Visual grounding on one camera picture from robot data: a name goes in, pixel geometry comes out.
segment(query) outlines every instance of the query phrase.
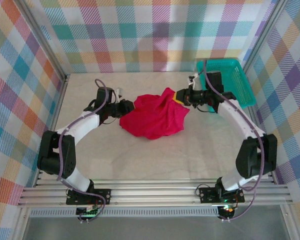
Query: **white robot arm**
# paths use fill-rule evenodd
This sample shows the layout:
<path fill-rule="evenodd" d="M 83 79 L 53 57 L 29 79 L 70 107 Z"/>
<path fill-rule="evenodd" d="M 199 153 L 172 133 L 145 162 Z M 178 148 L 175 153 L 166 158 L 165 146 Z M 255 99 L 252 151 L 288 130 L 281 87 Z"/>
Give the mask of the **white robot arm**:
<path fill-rule="evenodd" d="M 207 90 L 202 90 L 200 81 L 196 80 L 199 79 L 197 78 L 198 76 L 197 73 L 189 76 L 188 88 L 177 91 L 174 99 L 185 106 L 193 106 L 194 108 L 204 104 L 211 106 L 217 114 L 222 116 L 232 126 L 242 141 L 235 160 L 236 168 L 225 176 L 220 177 L 215 185 L 218 197 L 227 200 L 233 198 L 238 193 L 238 189 L 244 184 L 259 178 L 261 172 L 261 147 L 258 136 L 261 138 L 264 148 L 263 174 L 276 169 L 277 138 L 273 134 L 266 134 L 257 127 L 243 112 L 236 97 L 231 92 L 224 92 L 220 72 L 207 73 L 207 76 L 214 90 L 222 93 L 222 96 L 227 101 L 220 97 L 219 94 L 216 94 L 207 83 L 205 85 Z"/>
<path fill-rule="evenodd" d="M 42 135 L 37 167 L 51 175 L 59 175 L 60 168 L 62 168 L 61 180 L 75 190 L 68 191 L 67 204 L 95 204 L 96 200 L 92 195 L 102 195 L 94 189 L 93 181 L 81 174 L 76 167 L 75 147 L 85 135 L 99 127 L 109 116 L 120 118 L 135 108 L 133 102 L 125 99 L 120 100 L 121 92 L 120 88 L 116 90 L 99 88 L 96 99 L 90 102 L 74 123 L 71 123 L 70 128 L 67 125 L 57 131 L 46 131 Z M 61 158 L 58 151 L 62 151 L 63 167 L 60 166 Z"/>

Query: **yellow tag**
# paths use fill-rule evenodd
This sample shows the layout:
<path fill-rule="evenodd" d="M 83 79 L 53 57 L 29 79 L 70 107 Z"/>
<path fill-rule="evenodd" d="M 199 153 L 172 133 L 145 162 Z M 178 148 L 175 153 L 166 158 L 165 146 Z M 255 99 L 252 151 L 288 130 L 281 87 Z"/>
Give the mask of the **yellow tag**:
<path fill-rule="evenodd" d="M 172 99 L 173 99 L 176 103 L 178 103 L 178 104 L 184 104 L 182 101 L 177 100 L 177 92 L 174 93 Z"/>

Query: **floor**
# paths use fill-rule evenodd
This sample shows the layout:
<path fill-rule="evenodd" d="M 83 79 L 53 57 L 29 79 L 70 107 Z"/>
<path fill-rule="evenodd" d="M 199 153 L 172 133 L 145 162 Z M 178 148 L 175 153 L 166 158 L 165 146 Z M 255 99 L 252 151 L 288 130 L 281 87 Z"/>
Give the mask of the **floor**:
<path fill-rule="evenodd" d="M 108 87 L 122 88 L 123 97 L 134 101 L 144 94 L 161 95 L 167 87 L 175 91 L 186 88 L 189 74 L 72 74 L 56 128 L 77 118 L 96 97 L 96 78 Z M 78 169 L 90 179 L 200 179 L 218 178 L 234 168 L 240 145 L 223 118 L 191 108 L 185 117 L 184 130 L 175 135 L 156 140 L 135 137 L 116 120 L 91 131 L 77 144 L 75 151 Z"/>

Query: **vent grille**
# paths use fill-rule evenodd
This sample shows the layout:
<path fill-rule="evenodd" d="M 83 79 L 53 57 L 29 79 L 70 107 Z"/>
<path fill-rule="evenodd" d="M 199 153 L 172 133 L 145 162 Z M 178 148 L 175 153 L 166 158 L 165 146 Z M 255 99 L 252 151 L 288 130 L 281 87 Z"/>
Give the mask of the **vent grille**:
<path fill-rule="evenodd" d="M 202 207 L 111 207 L 104 209 L 100 217 L 199 217 L 217 216 L 218 208 Z M 75 217 L 76 208 L 34 208 L 31 218 Z"/>

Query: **fabric wall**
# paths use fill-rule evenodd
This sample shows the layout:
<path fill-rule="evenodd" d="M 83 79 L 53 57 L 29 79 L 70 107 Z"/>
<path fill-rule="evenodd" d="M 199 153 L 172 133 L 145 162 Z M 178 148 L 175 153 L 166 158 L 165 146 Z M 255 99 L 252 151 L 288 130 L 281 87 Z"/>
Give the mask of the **fabric wall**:
<path fill-rule="evenodd" d="M 201 58 L 242 61 L 276 1 L 26 3 L 67 73 L 107 73 L 193 71 L 195 59 Z"/>
<path fill-rule="evenodd" d="M 247 77 L 257 116 L 278 139 L 277 175 L 300 219 L 300 0 L 290 0 Z"/>
<path fill-rule="evenodd" d="M 62 81 L 13 0 L 0 0 L 0 240 L 37 167 Z"/>

